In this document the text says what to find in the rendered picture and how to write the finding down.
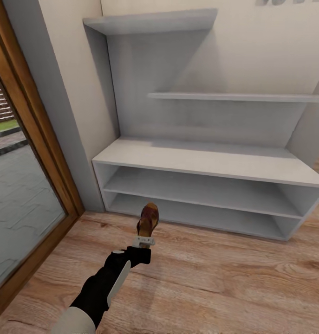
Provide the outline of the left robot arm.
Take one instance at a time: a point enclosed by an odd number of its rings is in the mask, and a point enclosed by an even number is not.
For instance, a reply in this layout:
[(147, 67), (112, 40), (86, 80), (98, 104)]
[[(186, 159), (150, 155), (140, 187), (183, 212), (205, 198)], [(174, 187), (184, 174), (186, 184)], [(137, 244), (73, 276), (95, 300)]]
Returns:
[(47, 334), (94, 334), (130, 269), (150, 263), (151, 249), (143, 249), (142, 244), (155, 245), (155, 240), (135, 236), (133, 245), (126, 250), (112, 251), (104, 267), (85, 282), (81, 293)]

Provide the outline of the sandal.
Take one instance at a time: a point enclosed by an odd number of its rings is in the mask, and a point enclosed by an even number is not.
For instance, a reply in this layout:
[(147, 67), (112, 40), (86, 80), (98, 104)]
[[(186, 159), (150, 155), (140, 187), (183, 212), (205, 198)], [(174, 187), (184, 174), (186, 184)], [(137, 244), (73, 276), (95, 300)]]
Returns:
[[(150, 237), (159, 222), (158, 208), (154, 203), (148, 203), (141, 212), (141, 219), (137, 223), (138, 236)], [(141, 245), (143, 249), (150, 249), (150, 245)]]

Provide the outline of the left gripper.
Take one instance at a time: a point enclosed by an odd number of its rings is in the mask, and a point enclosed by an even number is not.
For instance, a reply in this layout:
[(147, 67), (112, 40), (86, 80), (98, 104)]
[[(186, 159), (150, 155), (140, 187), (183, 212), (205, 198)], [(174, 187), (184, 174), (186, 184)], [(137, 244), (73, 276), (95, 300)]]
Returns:
[(134, 251), (137, 256), (136, 265), (139, 263), (149, 264), (151, 258), (151, 249), (143, 249), (143, 248), (134, 248), (132, 246), (128, 246), (126, 250)]

